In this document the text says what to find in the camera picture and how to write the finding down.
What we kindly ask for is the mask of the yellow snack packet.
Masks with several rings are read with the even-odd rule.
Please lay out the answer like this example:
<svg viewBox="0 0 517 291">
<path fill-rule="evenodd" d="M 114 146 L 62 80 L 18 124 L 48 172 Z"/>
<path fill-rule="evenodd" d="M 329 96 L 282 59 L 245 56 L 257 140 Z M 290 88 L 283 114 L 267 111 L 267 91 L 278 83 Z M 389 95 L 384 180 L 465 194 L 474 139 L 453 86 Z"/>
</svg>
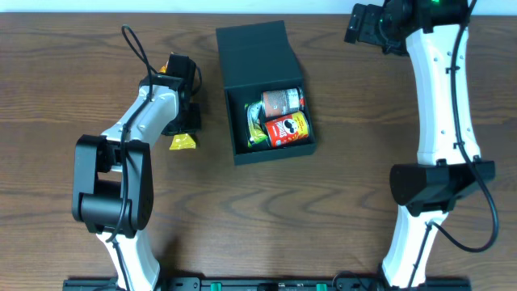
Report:
<svg viewBox="0 0 517 291">
<path fill-rule="evenodd" d="M 176 134 L 172 138 L 169 150 L 194 150 L 197 143 L 189 133 Z"/>
</svg>

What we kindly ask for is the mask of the green snack packet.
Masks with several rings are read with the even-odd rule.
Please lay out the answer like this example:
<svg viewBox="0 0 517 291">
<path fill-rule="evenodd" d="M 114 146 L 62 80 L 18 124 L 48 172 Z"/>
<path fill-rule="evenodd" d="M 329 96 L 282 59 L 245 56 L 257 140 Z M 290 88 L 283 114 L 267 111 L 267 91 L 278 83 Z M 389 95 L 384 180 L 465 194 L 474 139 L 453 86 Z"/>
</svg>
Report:
<svg viewBox="0 0 517 291">
<path fill-rule="evenodd" d="M 267 139 L 267 135 L 263 131 L 260 116 L 263 111 L 263 102 L 258 101 L 245 106 L 247 121 L 247 144 L 252 148 Z"/>
</svg>

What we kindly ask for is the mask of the silver Pringles can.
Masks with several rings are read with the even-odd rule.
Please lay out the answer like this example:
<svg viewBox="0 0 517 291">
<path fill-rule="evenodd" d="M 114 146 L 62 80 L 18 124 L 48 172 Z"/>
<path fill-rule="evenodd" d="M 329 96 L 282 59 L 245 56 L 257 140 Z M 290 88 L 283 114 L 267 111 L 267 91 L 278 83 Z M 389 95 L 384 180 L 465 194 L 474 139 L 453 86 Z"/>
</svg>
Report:
<svg viewBox="0 0 517 291">
<path fill-rule="evenodd" d="M 305 107 L 305 96 L 301 87 L 264 91 L 261 98 L 266 118 L 285 116 Z"/>
</svg>

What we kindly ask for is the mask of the red Pringles can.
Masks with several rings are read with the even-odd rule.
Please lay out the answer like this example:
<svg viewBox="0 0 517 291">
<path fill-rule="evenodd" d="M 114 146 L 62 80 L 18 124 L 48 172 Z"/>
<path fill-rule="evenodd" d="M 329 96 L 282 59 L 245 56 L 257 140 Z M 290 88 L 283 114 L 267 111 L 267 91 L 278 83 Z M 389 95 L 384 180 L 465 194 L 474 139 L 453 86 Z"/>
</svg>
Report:
<svg viewBox="0 0 517 291">
<path fill-rule="evenodd" d="M 294 112 L 265 123 L 273 148 L 285 146 L 309 136 L 309 124 L 303 112 Z"/>
</svg>

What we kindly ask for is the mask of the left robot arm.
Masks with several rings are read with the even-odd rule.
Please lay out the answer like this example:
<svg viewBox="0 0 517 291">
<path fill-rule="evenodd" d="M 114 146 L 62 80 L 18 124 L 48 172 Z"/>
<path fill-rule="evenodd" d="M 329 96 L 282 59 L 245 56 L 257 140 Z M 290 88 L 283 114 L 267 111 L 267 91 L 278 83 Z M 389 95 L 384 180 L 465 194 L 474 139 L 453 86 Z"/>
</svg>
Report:
<svg viewBox="0 0 517 291">
<path fill-rule="evenodd" d="M 158 289 L 161 267 L 146 230 L 153 210 L 150 151 L 160 136 L 200 129 L 200 108 L 191 102 L 200 75 L 191 58 L 171 54 L 159 72 L 141 80 L 116 124 L 78 139 L 71 213 L 107 248 L 117 276 L 66 280 L 65 290 Z"/>
</svg>

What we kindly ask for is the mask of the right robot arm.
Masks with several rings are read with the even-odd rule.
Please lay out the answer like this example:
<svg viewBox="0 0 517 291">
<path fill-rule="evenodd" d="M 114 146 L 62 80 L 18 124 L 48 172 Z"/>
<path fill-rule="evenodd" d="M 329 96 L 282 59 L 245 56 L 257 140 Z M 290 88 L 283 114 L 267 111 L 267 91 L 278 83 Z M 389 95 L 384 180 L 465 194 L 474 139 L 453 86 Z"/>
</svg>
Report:
<svg viewBox="0 0 517 291">
<path fill-rule="evenodd" d="M 495 164 L 481 156 L 469 110 L 466 74 L 469 0 L 388 0 L 354 5 L 344 40 L 410 58 L 418 97 L 414 163 L 396 164 L 389 186 L 397 203 L 392 242 L 366 290 L 469 290 L 467 279 L 429 278 L 437 234 L 458 200 L 485 191 Z"/>
</svg>

